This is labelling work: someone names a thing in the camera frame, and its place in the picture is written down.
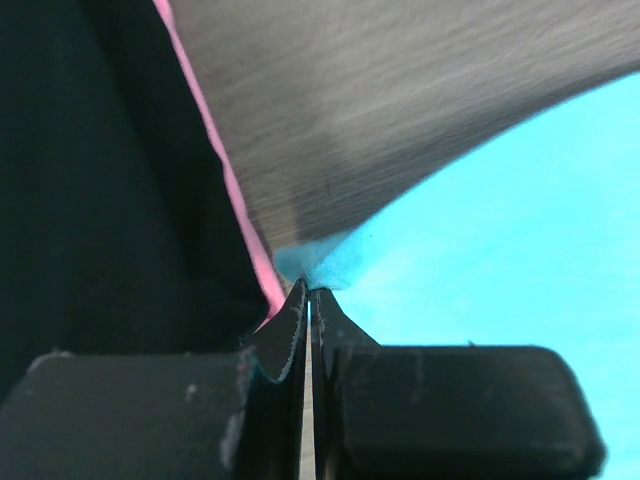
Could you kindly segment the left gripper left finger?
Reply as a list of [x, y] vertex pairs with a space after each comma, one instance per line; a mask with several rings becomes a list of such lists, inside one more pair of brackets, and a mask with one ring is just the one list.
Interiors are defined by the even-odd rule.
[[295, 479], [308, 289], [236, 351], [37, 358], [1, 408], [5, 479]]

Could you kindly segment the turquoise t shirt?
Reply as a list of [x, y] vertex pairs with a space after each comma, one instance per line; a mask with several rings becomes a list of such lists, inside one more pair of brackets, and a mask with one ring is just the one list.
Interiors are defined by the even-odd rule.
[[528, 120], [352, 231], [284, 248], [375, 340], [536, 344], [576, 372], [609, 449], [639, 475], [639, 78]]

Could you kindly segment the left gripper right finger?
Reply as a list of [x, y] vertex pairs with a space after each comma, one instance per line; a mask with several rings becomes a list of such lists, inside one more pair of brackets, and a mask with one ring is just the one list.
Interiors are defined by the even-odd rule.
[[320, 479], [590, 479], [607, 456], [573, 371], [538, 346], [385, 346], [312, 291]]

